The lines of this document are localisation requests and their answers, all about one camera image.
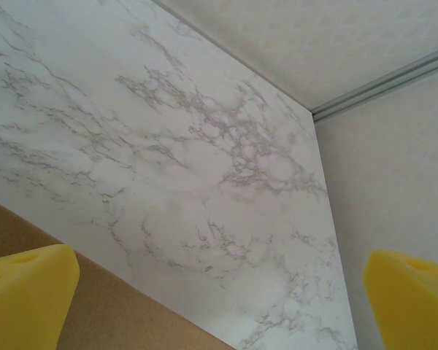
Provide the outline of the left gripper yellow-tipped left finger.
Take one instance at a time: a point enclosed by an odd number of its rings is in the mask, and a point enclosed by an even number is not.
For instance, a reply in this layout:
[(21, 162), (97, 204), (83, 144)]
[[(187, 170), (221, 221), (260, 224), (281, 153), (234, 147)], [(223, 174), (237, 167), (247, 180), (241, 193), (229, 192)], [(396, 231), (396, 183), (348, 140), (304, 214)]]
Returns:
[(56, 350), (79, 277), (66, 244), (0, 257), (0, 350)]

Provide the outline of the brown cardboard box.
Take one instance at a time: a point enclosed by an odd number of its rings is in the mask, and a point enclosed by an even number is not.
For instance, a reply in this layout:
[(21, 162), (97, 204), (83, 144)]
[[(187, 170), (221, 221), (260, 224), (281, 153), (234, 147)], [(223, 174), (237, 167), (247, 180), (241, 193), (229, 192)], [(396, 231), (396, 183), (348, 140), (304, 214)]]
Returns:
[[(0, 257), (57, 239), (0, 204)], [(82, 254), (57, 350), (234, 350)]]

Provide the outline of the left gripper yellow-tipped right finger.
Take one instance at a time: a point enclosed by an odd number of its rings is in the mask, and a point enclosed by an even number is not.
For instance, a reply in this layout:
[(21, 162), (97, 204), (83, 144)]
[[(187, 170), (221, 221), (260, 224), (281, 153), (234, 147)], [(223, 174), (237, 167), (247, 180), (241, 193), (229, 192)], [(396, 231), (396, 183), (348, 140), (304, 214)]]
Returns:
[(438, 263), (377, 250), (364, 286), (385, 350), (438, 350)]

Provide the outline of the aluminium frame post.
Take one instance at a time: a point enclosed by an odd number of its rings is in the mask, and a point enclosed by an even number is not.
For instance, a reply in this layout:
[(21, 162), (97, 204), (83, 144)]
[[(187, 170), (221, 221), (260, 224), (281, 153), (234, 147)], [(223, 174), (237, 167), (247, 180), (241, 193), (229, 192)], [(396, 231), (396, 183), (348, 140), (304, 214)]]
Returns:
[(313, 121), (324, 120), (438, 71), (438, 50), (311, 110)]

